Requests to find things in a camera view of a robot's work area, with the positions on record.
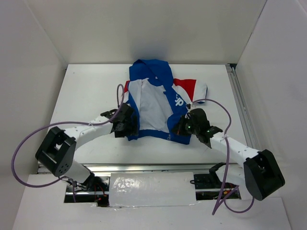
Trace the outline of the blue white red jacket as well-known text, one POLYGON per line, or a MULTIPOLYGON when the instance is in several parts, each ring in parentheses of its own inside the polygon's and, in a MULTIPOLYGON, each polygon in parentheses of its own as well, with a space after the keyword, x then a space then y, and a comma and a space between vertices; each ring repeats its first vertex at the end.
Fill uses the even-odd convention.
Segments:
POLYGON ((188 112, 188 104, 206 98, 207 84, 174 78, 168 62, 158 59, 136 60, 129 68, 129 76, 124 102, 135 111, 138 133, 127 139, 154 137, 188 145, 190 135, 177 135, 171 130, 188 112))

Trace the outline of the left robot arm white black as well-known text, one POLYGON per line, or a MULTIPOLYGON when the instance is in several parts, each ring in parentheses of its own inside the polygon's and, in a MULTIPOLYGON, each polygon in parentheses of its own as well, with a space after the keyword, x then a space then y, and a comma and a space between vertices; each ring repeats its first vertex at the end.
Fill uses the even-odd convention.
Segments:
POLYGON ((101 113, 85 125, 61 129, 51 128, 38 148, 35 158, 55 177, 69 179, 73 185, 90 191, 99 182, 98 177, 74 159, 75 151, 90 141, 114 133, 124 138, 138 133, 137 116, 126 103, 118 109, 101 113))

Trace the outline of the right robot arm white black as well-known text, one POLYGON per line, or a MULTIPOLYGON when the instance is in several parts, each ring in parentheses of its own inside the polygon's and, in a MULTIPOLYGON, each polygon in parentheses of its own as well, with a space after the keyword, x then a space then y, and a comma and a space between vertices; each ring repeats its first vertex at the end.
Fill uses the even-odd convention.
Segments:
POLYGON ((192 109, 182 116, 172 132, 177 136, 195 135, 207 147, 228 153, 244 172, 233 171, 232 184, 244 184, 252 197, 262 201, 285 185, 285 179, 273 155, 267 149, 250 148, 237 140, 226 137, 223 130, 210 125, 201 108, 192 109))

